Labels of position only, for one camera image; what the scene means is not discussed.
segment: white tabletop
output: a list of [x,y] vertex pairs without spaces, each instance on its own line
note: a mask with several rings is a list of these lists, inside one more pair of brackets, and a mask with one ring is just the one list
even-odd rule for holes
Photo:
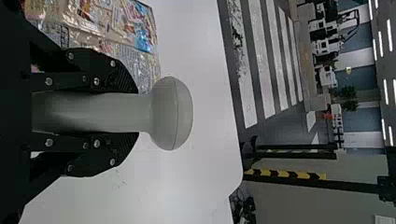
[[144,3],[154,10],[163,75],[179,78],[191,90],[190,139],[168,152],[142,133],[120,167],[94,178],[58,180],[28,204],[21,223],[210,223],[240,184],[217,1]]

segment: black metal bracket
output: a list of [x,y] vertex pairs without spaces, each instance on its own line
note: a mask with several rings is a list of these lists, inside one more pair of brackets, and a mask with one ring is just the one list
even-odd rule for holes
[[[337,159],[337,155],[334,153],[337,149],[337,145],[335,143],[316,145],[258,145],[257,138],[258,136],[253,136],[249,141],[239,144],[244,170],[250,169],[254,162],[263,158],[311,160]],[[310,149],[317,149],[318,152],[309,152]]]

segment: light strip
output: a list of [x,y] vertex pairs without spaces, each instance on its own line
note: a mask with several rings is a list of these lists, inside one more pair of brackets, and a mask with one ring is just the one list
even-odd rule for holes
[[381,55],[381,58],[384,57],[384,50],[382,49],[382,34],[380,31],[378,31],[378,39],[379,39],[379,54]]
[[384,135],[384,140],[387,140],[387,132],[385,130],[385,121],[381,119],[382,122],[382,134]]
[[384,79],[384,94],[385,94],[385,104],[389,105],[388,84],[386,79]]
[[374,50],[374,60],[376,61],[376,43],[375,43],[375,39],[373,39],[373,50]]
[[371,0],[369,0],[369,10],[370,10],[370,21],[373,20],[373,9],[372,9],[372,5],[371,5]]
[[396,79],[393,79],[393,93],[395,96],[395,104],[396,104]]
[[390,146],[393,147],[393,132],[392,132],[392,127],[389,126],[389,142]]
[[388,40],[389,40],[389,51],[393,51],[393,41],[392,41],[392,30],[390,28],[390,20],[387,20],[387,27],[388,27]]

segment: white panel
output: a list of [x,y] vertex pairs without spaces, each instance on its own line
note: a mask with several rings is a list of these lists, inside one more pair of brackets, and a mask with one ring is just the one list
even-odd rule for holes
[[317,122],[317,117],[315,115],[315,111],[310,111],[306,114],[306,127],[308,128],[308,132],[311,132],[311,129],[314,127]]
[[265,118],[268,119],[276,112],[270,76],[270,67],[268,64],[267,47],[265,44],[264,27],[262,24],[262,8],[260,0],[250,0],[248,3],[250,9],[251,27],[254,37],[254,46],[257,55],[257,65],[259,67],[264,115]]
[[279,7],[279,19],[280,19],[280,27],[282,29],[283,46],[285,46],[284,50],[285,50],[285,57],[286,57],[286,70],[288,71],[288,82],[289,82],[289,87],[290,87],[290,99],[291,99],[291,104],[296,105],[297,100],[296,100],[296,91],[294,88],[293,69],[291,67],[291,55],[290,55],[290,47],[289,47],[288,26],[286,25],[285,12],[280,7]]
[[394,217],[375,216],[375,224],[396,224]]
[[382,135],[381,132],[344,133],[344,147],[382,148],[384,147]]
[[[240,1],[235,1],[235,14],[233,27],[238,34],[245,36],[244,23],[242,22],[242,9]],[[239,52],[241,66],[238,70],[239,90],[241,92],[242,109],[244,112],[245,127],[251,127],[257,123],[256,106],[254,103],[253,84],[251,81],[250,66],[248,61],[248,49],[246,39],[242,39],[242,52]]]
[[373,48],[358,49],[338,56],[335,63],[336,71],[345,70],[347,67],[362,67],[375,63]]
[[276,70],[276,84],[279,93],[280,109],[285,110],[289,107],[288,97],[286,96],[285,78],[283,76],[282,57],[280,55],[279,36],[277,34],[276,12],[274,0],[267,0],[268,21],[270,23],[270,33],[274,52],[274,64]]
[[[369,13],[370,10],[369,10],[369,5],[368,5],[368,4],[364,4],[364,5],[361,5],[361,6],[358,6],[358,7],[353,7],[353,8],[351,8],[351,9],[344,10],[344,11],[342,11],[342,12],[340,12],[340,13],[346,13],[346,12],[349,12],[349,11],[352,11],[352,10],[355,10],[355,9],[358,9],[358,10],[359,10],[359,16],[360,16],[360,23],[361,23],[361,24],[364,24],[364,23],[370,21],[370,13]],[[357,23],[356,23],[355,20],[353,20],[353,21],[346,21],[346,22],[344,22],[344,23],[342,23],[342,24],[340,25],[340,30],[346,29],[346,28],[351,27],[351,26],[354,26],[354,25],[356,25],[356,24],[357,24]]]
[[361,102],[358,105],[358,108],[373,108],[373,107],[379,107],[379,101]]
[[303,100],[303,90],[301,89],[301,79],[300,79],[300,65],[297,57],[297,48],[296,48],[296,39],[294,37],[294,26],[291,18],[288,18],[289,21],[289,29],[290,29],[290,41],[291,41],[291,52],[294,60],[294,70],[297,74],[297,92],[298,99],[301,102]]

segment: screw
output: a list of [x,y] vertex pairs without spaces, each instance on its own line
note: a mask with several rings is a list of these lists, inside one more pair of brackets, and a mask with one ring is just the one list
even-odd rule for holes
[[93,146],[94,146],[94,147],[99,147],[99,146],[100,146],[100,141],[99,141],[99,139],[96,139],[96,140],[93,142]]
[[52,147],[52,145],[53,145],[53,140],[52,139],[47,139],[47,141],[46,141],[46,147]]
[[72,52],[70,52],[70,53],[67,54],[67,57],[68,57],[70,60],[73,60],[73,59],[74,59],[74,54],[73,54]]
[[52,86],[52,78],[50,78],[50,77],[46,77],[46,85],[47,86]]
[[73,165],[68,165],[67,172],[72,172],[72,171],[73,171]]
[[111,160],[110,160],[110,165],[111,165],[111,166],[114,166],[115,164],[116,164],[116,159],[111,159]]
[[89,146],[90,146],[90,145],[89,145],[88,143],[82,144],[82,148],[84,148],[84,149],[88,149]]
[[100,84],[100,79],[99,79],[99,77],[96,77],[96,78],[93,79],[93,84],[94,84],[95,86],[99,86],[99,84]]

